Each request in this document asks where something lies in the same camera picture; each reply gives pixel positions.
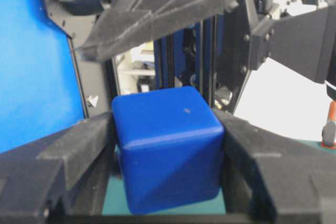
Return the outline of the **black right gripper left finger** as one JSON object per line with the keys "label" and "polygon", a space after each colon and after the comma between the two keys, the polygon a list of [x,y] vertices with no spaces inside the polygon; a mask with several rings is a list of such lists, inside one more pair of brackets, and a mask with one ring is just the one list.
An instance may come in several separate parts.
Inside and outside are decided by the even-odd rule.
{"label": "black right gripper left finger", "polygon": [[1,223],[99,215],[115,147],[111,112],[1,154]]}

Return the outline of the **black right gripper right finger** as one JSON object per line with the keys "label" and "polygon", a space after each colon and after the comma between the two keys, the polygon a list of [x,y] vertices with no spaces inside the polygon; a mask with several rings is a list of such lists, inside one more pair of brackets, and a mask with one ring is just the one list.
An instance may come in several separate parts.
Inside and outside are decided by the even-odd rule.
{"label": "black right gripper right finger", "polygon": [[226,211],[268,223],[335,223],[335,153],[214,110],[225,129]]}

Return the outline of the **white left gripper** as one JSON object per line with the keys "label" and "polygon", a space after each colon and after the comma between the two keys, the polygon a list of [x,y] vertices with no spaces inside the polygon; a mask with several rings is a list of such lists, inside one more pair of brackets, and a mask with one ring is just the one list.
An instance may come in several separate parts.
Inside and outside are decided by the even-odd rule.
{"label": "white left gripper", "polygon": [[222,110],[235,113],[245,85],[252,71],[257,70],[263,57],[258,56],[259,42],[253,36],[261,21],[254,0],[238,0],[238,6],[224,12],[222,50],[216,58],[216,80],[220,87],[215,92]]}

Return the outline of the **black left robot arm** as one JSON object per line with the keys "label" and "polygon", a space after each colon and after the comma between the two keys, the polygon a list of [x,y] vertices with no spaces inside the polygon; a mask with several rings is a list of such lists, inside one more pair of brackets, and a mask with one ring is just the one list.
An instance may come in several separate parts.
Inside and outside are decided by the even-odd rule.
{"label": "black left robot arm", "polygon": [[107,112],[120,95],[117,59],[147,42],[153,75],[133,74],[132,92],[195,86],[212,107],[233,112],[260,65],[235,48],[259,18],[279,18],[299,0],[43,0],[68,37],[85,117]]}

